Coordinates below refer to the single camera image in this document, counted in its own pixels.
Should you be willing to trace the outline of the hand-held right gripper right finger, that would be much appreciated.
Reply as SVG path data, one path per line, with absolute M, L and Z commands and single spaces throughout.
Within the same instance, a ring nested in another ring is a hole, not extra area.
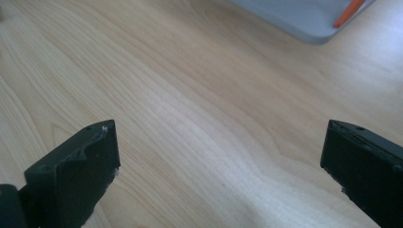
M 381 228 L 403 228 L 403 147 L 351 123 L 330 120 L 320 166 Z

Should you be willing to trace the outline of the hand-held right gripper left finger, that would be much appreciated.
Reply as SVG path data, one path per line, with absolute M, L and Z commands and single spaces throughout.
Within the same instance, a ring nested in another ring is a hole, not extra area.
M 119 167 L 114 121 L 74 134 L 24 172 L 29 228 L 81 228 Z

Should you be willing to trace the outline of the orange stick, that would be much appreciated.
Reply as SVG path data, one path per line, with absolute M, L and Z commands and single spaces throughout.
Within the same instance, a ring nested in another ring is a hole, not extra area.
M 353 17 L 366 0 L 351 0 L 346 9 L 338 16 L 333 24 L 335 29 L 340 28 L 345 24 L 351 17 Z

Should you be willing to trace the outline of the grey tray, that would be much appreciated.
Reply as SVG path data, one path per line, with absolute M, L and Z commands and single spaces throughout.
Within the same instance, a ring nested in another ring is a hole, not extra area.
M 340 28 L 333 24 L 351 0 L 231 0 L 268 23 L 308 44 L 331 40 L 376 0 L 366 0 Z

